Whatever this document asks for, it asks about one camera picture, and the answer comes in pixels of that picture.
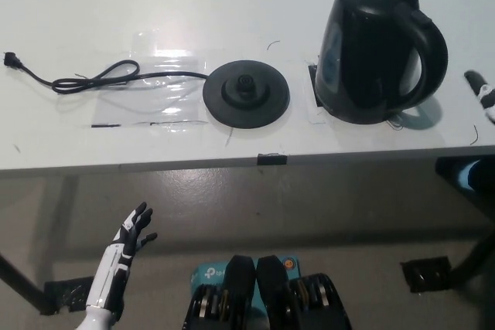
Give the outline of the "white and black left hand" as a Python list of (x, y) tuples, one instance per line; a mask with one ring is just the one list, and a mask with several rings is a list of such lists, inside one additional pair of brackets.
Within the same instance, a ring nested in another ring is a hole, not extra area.
[(111, 313), (121, 309), (136, 253), (158, 236), (157, 233), (150, 233), (139, 238), (141, 231), (150, 224), (152, 214), (153, 209), (142, 202), (119, 226), (101, 258), (86, 306), (103, 308)]

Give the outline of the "white and black right hand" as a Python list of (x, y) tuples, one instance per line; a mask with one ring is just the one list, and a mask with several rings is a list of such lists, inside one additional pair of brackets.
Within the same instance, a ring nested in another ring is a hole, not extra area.
[(494, 123), (494, 85), (487, 83), (484, 77), (475, 70), (468, 70), (464, 77), (472, 92), (480, 102), (490, 122)]

